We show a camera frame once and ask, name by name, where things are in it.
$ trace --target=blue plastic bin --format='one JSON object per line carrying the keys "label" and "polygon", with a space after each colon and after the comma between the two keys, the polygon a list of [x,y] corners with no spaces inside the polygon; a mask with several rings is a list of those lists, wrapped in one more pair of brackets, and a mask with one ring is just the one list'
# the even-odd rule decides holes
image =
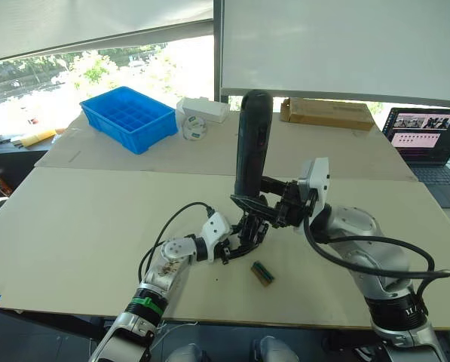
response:
{"label": "blue plastic bin", "polygon": [[174,109],[128,87],[81,102],[89,124],[140,154],[178,129]]}

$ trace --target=laptop keyboard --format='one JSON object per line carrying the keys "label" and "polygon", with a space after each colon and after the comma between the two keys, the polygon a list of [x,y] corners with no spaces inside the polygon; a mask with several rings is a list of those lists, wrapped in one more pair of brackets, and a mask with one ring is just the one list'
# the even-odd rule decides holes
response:
{"label": "laptop keyboard", "polygon": [[412,172],[419,181],[429,186],[450,185],[450,170],[447,167],[413,167]]}

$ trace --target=white roller shade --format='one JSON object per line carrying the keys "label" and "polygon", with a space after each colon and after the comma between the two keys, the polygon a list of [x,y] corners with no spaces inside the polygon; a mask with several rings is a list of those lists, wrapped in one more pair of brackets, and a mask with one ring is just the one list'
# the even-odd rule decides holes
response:
{"label": "white roller shade", "polygon": [[0,60],[212,17],[213,0],[0,0]]}
{"label": "white roller shade", "polygon": [[450,106],[450,0],[224,2],[222,93]]}

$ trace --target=laptop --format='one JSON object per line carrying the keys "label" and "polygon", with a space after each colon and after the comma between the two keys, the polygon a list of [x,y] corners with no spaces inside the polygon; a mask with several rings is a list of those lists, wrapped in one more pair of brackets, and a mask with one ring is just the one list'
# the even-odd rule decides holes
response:
{"label": "laptop", "polygon": [[450,109],[392,108],[382,133],[442,208],[450,208]]}

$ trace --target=laptop screen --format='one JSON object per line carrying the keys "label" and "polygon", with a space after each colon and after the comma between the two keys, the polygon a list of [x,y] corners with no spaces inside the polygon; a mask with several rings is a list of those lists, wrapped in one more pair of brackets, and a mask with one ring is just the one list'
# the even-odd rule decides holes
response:
{"label": "laptop screen", "polygon": [[450,158],[450,109],[392,108],[382,132],[406,162]]}

